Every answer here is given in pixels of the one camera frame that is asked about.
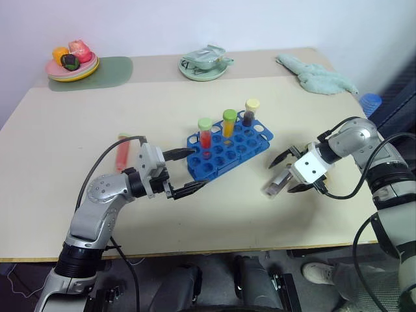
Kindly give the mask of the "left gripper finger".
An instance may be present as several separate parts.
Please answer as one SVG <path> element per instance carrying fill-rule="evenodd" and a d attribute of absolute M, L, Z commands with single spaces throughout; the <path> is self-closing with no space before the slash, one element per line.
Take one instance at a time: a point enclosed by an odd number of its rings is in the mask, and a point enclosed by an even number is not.
<path fill-rule="evenodd" d="M 194 148 L 176 148 L 164 152 L 165 161 L 177 161 L 187 158 L 189 155 L 196 153 Z"/>
<path fill-rule="evenodd" d="M 186 183 L 182 188 L 177 190 L 172 190 L 172 196 L 174 200 L 178 200 L 180 198 L 184 198 L 186 196 L 190 196 L 208 184 L 208 180 L 200 180 L 200 181 L 193 181 L 190 183 Z"/>

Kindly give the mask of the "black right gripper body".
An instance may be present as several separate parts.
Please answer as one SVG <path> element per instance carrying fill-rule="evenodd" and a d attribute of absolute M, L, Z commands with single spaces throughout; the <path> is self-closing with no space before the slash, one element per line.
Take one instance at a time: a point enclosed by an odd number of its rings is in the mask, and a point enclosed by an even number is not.
<path fill-rule="evenodd" d="M 290 148 L 296 161 L 288 168 L 291 175 L 288 189 L 298 184 L 312 184 L 313 189 L 324 194 L 327 191 L 325 180 L 328 163 L 322 159 L 316 146 L 308 145 L 304 151 L 298 150 L 295 146 Z"/>

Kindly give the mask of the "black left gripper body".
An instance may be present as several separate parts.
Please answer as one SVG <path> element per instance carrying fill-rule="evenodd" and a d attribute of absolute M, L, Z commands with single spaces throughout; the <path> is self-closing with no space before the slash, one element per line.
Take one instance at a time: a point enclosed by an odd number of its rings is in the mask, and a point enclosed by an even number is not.
<path fill-rule="evenodd" d="M 176 161 L 177 151 L 156 152 L 155 168 L 151 170 L 150 186 L 153 193 L 166 194 L 167 198 L 176 199 L 176 190 L 170 184 L 170 175 L 166 161 Z"/>

